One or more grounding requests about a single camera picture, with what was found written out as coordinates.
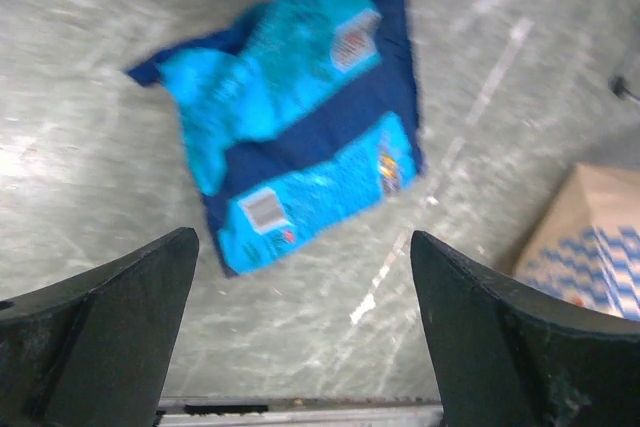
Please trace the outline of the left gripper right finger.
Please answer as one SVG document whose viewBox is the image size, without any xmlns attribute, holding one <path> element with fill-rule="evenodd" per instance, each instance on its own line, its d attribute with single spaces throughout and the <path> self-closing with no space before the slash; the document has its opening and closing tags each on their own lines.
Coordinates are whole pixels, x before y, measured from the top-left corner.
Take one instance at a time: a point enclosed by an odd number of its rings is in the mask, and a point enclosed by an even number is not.
<svg viewBox="0 0 640 427">
<path fill-rule="evenodd" d="M 426 232 L 410 257 L 447 425 L 638 426 L 638 322 L 551 297 Z"/>
</svg>

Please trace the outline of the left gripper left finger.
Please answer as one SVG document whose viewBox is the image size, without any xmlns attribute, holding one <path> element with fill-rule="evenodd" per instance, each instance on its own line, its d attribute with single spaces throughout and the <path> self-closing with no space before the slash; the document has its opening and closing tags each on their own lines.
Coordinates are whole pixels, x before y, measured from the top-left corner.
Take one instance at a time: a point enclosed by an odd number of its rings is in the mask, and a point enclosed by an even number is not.
<svg viewBox="0 0 640 427">
<path fill-rule="evenodd" d="M 153 425 L 198 254 L 181 227 L 2 301 L 2 425 Z"/>
</svg>

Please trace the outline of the blue checkered paper bag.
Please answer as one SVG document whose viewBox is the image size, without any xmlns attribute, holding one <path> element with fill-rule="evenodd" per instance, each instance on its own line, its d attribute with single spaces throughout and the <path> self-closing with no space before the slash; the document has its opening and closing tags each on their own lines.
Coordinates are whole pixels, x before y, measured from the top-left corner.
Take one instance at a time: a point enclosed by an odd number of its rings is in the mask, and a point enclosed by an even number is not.
<svg viewBox="0 0 640 427">
<path fill-rule="evenodd" d="M 639 319 L 639 173 L 579 163 L 513 275 L 552 297 Z"/>
</svg>

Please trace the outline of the blue snack packet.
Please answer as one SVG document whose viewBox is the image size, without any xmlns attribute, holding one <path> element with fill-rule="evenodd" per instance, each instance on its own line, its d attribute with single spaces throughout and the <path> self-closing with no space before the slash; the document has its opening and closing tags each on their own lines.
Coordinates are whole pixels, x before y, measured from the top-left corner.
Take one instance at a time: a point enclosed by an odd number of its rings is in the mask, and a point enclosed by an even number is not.
<svg viewBox="0 0 640 427">
<path fill-rule="evenodd" d="M 224 272 L 264 268 L 424 171 L 405 0 L 270 0 L 132 66 L 163 86 Z"/>
</svg>

